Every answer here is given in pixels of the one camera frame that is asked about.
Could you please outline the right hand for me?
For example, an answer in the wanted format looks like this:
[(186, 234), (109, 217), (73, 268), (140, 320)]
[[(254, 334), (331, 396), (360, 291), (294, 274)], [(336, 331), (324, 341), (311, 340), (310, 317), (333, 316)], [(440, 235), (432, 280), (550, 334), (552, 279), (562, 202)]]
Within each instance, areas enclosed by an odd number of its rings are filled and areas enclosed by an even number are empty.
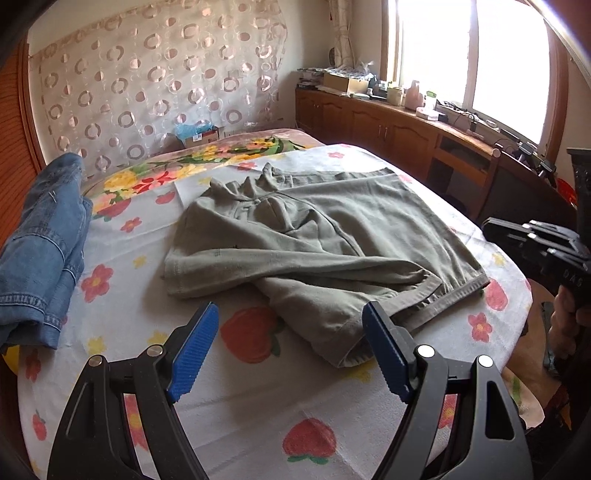
[(557, 358), (568, 358), (576, 352), (580, 328), (590, 326), (590, 307), (577, 308), (572, 293), (564, 286), (559, 287), (553, 305), (548, 343)]

